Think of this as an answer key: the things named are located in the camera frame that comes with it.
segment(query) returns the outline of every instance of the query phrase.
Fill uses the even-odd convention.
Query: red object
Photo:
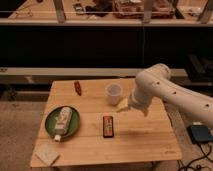
[[[112,116],[103,116],[103,136],[104,138],[114,137]]]
[[[79,83],[79,81],[75,81],[74,82],[74,86],[75,86],[75,91],[76,93],[81,96],[82,92],[81,92],[81,85]]]

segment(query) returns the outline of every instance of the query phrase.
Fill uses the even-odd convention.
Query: green plate
[[[55,127],[55,124],[56,124],[56,117],[58,117],[58,115],[59,115],[59,113],[60,113],[60,111],[63,107],[71,108],[73,114],[72,114],[72,117],[71,117],[71,121],[70,121],[70,124],[69,124],[69,128],[67,130],[67,133],[62,135],[61,138],[63,139],[63,138],[72,136],[77,131],[77,129],[79,127],[80,116],[79,116],[78,111],[75,108],[70,107],[70,106],[58,107],[58,108],[54,109],[47,116],[46,121],[45,121],[45,129],[52,138],[54,138],[54,136],[55,136],[54,127]]]

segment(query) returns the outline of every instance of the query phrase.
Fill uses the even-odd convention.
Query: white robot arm
[[[153,96],[156,96],[213,128],[213,98],[172,83],[169,81],[170,76],[171,71],[164,64],[139,72],[135,79],[135,89],[128,99],[129,105],[139,109],[148,108]]]

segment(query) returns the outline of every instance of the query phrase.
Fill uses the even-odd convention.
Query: floor
[[[2,91],[0,99],[0,171],[50,171],[54,169],[31,169],[29,166],[30,157],[37,136],[42,113],[48,98],[47,91]],[[181,115],[171,104],[165,103],[168,116],[171,119],[172,127],[176,133],[183,153],[183,163],[187,164],[192,159],[202,156],[199,148],[192,145],[185,125],[191,123],[191,119]],[[213,169],[213,164],[204,159],[197,162],[202,166]],[[69,171],[149,171],[150,164],[114,164],[99,166],[79,166],[62,168]],[[159,171],[178,170],[177,161],[164,162],[159,165]]]

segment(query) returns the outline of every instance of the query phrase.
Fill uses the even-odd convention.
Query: white cup
[[[123,90],[119,84],[112,83],[106,87],[107,100],[111,105],[117,105],[121,99]]]

